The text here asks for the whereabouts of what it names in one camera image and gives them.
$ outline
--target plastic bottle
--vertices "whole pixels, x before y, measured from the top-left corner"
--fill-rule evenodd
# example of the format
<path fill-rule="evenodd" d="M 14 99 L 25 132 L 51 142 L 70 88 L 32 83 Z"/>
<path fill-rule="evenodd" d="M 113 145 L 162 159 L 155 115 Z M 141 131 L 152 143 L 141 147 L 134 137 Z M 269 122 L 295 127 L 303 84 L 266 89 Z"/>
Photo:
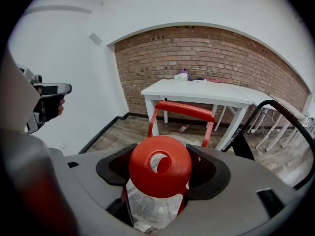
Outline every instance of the plastic bottle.
<path fill-rule="evenodd" d="M 188 129 L 188 124 L 184 125 L 183 127 L 181 127 L 179 130 L 178 130 L 178 133 L 182 133 L 185 131 L 185 129 Z"/>

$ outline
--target red brick wall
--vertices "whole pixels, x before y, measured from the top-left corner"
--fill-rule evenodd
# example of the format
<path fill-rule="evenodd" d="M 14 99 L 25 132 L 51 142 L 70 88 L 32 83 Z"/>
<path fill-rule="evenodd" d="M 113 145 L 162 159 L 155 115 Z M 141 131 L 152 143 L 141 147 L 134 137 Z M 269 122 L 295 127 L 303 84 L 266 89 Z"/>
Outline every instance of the red brick wall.
<path fill-rule="evenodd" d="M 180 26 L 151 30 L 118 42 L 115 53 L 132 113 L 147 113 L 141 90 L 160 79 L 173 78 L 182 68 L 186 68 L 192 78 L 216 78 L 273 94 L 299 110 L 303 109 L 309 94 L 293 69 L 272 51 L 247 37 L 222 29 Z M 211 109 L 211 105 L 194 105 Z M 249 107 L 247 116 L 253 109 Z M 221 110 L 222 107 L 218 107 L 216 119 Z M 222 122 L 231 120 L 232 114 L 227 109 Z M 266 118 L 263 125 L 272 123 Z"/>

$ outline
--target red cap hole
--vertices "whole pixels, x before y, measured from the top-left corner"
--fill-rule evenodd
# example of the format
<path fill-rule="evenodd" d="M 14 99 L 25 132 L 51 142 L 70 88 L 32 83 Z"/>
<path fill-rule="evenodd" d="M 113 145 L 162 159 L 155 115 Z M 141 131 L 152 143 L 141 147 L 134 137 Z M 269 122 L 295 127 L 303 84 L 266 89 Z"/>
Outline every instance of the red cap hole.
<path fill-rule="evenodd" d="M 170 166 L 170 160 L 164 154 L 155 154 L 151 159 L 150 166 L 155 173 L 164 173 Z"/>

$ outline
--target chair backrest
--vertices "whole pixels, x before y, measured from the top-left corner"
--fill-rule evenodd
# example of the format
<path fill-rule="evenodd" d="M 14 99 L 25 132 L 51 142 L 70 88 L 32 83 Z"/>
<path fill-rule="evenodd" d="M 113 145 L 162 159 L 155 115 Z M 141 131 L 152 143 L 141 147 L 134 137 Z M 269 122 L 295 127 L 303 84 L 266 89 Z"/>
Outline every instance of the chair backrest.
<path fill-rule="evenodd" d="M 215 118 L 212 116 L 212 112 L 206 109 L 198 108 L 195 106 L 190 106 L 182 103 L 171 102 L 171 101 L 160 101 L 156 104 L 156 109 L 153 113 L 153 116 L 150 120 L 149 130 L 148 130 L 148 138 L 152 137 L 152 128 L 153 124 L 157 118 L 157 114 L 159 110 L 170 111 L 178 114 L 183 114 L 186 116 L 195 117 L 201 120 L 205 120 L 209 122 L 205 137 L 202 141 L 202 147 L 206 147 L 208 144 L 208 140 L 211 135 L 211 131 L 213 128 L 213 124 L 215 123 Z"/>

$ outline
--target black handle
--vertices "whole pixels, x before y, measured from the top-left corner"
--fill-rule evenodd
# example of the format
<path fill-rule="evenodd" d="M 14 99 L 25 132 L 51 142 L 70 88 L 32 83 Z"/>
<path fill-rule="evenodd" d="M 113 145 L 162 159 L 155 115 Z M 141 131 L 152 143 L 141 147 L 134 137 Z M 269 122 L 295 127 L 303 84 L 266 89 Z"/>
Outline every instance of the black handle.
<path fill-rule="evenodd" d="M 279 102 L 275 100 L 271 100 L 270 103 L 271 106 L 273 106 L 280 114 L 282 114 L 289 122 L 293 124 L 293 126 L 296 125 L 298 119 L 292 114 L 288 109 L 286 109 L 283 105 L 281 105 Z"/>
<path fill-rule="evenodd" d="M 59 105 L 61 99 L 63 99 L 64 95 L 56 95 L 50 98 L 42 98 L 40 99 L 41 102 L 44 104 L 44 121 L 50 121 L 51 119 L 58 116 L 59 112 Z"/>

